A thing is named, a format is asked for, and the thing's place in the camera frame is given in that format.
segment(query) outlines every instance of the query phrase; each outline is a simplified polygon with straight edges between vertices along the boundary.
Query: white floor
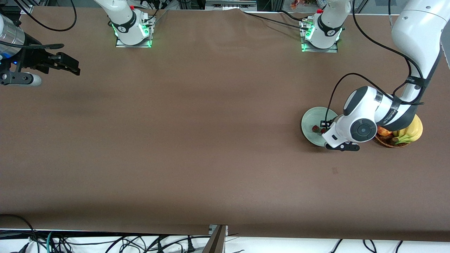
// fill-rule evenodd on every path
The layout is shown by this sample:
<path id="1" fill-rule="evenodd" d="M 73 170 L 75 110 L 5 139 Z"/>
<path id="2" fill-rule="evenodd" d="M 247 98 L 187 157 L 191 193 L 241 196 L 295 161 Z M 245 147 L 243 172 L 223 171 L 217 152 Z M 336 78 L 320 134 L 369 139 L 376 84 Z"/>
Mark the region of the white floor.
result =
<path id="1" fill-rule="evenodd" d="M 85 237 L 70 238 L 67 241 L 71 243 L 97 243 L 105 241 L 114 241 L 119 237 Z M 162 241 L 162 245 L 178 239 L 186 238 L 185 236 L 170 236 Z M 149 245 L 156 236 L 144 237 L 146 245 Z M 197 252 L 201 252 L 202 247 L 206 244 L 208 238 L 193 239 L 193 246 Z M 261 237 L 227 237 L 225 243 L 225 253 L 236 253 L 244 250 L 244 253 L 330 253 L 337 243 L 337 239 L 290 239 L 290 238 L 261 238 Z M 0 253 L 18 252 L 27 239 L 8 239 L 0 240 Z M 143 246 L 140 240 L 134 241 Z M 375 240 L 377 253 L 394 253 L 399 241 Z M 73 245 L 72 253 L 104 253 L 111 243 L 100 245 Z M 187 249 L 187 241 L 181 242 L 185 251 Z M 109 253 L 118 253 L 122 244 L 116 244 Z M 175 244 L 164 250 L 165 253 L 180 253 L 181 246 Z M 399 248 L 398 253 L 448 253 L 450 252 L 450 243 L 443 242 L 413 242 L 405 241 Z M 36 243 L 31 243 L 26 253 L 37 253 Z M 123 253 L 138 253 L 138 250 L 127 247 Z M 336 253 L 370 253 L 362 240 L 345 239 L 341 242 Z"/>

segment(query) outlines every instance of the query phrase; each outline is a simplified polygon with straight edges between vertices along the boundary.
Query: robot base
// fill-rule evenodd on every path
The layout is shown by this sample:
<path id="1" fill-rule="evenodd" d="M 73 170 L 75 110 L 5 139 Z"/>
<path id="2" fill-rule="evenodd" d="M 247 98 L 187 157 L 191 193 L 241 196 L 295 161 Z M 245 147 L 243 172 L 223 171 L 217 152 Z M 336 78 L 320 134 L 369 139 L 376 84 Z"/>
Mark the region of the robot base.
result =
<path id="1" fill-rule="evenodd" d="M 143 32 L 148 33 L 149 36 L 144 38 L 140 43 L 136 45 L 127 45 L 124 44 L 119 38 L 116 40 L 116 47 L 127 47 L 127 48 L 150 48 L 152 47 L 153 42 L 153 33 L 155 31 L 155 20 L 156 17 L 151 18 L 145 23 L 148 27 L 143 28 Z"/>
<path id="2" fill-rule="evenodd" d="M 309 35 L 309 33 L 311 33 L 311 22 L 309 22 L 310 20 L 312 20 L 312 16 L 309 16 L 307 20 L 303 19 L 306 22 L 303 21 L 299 21 L 298 24 L 300 25 L 300 27 L 307 27 L 309 28 L 309 30 L 305 31 L 305 30 L 300 30 L 300 41 L 301 41 L 301 51 L 302 52 L 318 52 L 318 53 L 337 53 L 338 52 L 338 43 L 337 41 L 333 44 L 333 46 L 331 46 L 330 48 L 326 48 L 326 49 L 322 49 L 322 48 L 317 48 L 315 46 L 313 46 L 311 44 L 311 42 L 309 42 L 306 39 L 306 36 Z"/>

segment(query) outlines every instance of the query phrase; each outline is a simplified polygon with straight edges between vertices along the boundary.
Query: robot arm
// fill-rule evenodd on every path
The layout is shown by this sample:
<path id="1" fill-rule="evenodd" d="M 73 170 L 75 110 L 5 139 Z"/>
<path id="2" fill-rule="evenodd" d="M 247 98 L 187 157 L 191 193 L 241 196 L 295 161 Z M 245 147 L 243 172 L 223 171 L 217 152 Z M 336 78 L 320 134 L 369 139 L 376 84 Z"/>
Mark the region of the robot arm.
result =
<path id="1" fill-rule="evenodd" d="M 392 38 L 420 70 L 412 67 L 400 98 L 383 95 L 369 86 L 355 90 L 344 105 L 344 114 L 336 117 L 322 135 L 332 149 L 348 141 L 371 140 L 377 125 L 397 131 L 412 122 L 417 105 L 404 102 L 420 101 L 439 62 L 441 33 L 449 19 L 450 0 L 411 0 L 407 4 L 394 25 Z"/>
<path id="2" fill-rule="evenodd" d="M 48 74 L 49 69 L 62 69 L 80 75 L 78 61 L 65 53 L 52 54 L 45 49 L 60 49 L 63 44 L 42 45 L 38 40 L 23 32 L 9 18 L 0 14 L 0 84 L 15 86 L 39 86 L 40 76 L 21 72 L 31 68 Z"/>
<path id="3" fill-rule="evenodd" d="M 147 38 L 149 15 L 132 9 L 126 0 L 94 0 L 108 15 L 116 36 L 126 45 L 136 45 Z"/>
<path id="4" fill-rule="evenodd" d="M 350 0 L 328 0 L 323 13 L 312 17 L 314 27 L 306 39 L 317 48 L 331 47 L 338 40 L 350 9 Z"/>

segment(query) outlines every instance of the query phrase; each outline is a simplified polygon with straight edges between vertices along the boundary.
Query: strawberry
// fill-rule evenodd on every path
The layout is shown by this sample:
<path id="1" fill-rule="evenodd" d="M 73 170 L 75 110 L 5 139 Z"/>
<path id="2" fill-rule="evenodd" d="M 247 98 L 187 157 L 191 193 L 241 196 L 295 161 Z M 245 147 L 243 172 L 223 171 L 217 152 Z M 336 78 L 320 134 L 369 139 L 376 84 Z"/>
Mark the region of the strawberry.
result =
<path id="1" fill-rule="evenodd" d="M 315 126 L 312 127 L 312 131 L 313 131 L 314 133 L 320 133 L 320 127 L 318 127 L 317 125 L 315 125 Z"/>

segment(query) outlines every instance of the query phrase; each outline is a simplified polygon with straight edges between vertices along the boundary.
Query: green plate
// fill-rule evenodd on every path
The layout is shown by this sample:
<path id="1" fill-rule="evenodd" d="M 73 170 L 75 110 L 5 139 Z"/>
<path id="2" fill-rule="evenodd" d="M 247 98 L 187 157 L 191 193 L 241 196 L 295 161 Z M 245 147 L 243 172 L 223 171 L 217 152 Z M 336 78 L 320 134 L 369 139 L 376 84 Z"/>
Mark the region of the green plate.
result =
<path id="1" fill-rule="evenodd" d="M 314 133 L 312 127 L 317 125 L 320 127 L 320 121 L 325 120 L 325 113 L 327 109 L 325 107 L 314 107 L 309 109 L 301 119 L 301 130 L 305 137 L 313 144 L 324 147 L 325 139 L 322 137 L 321 133 Z M 333 119 L 337 116 L 332 110 L 328 111 L 327 119 Z"/>

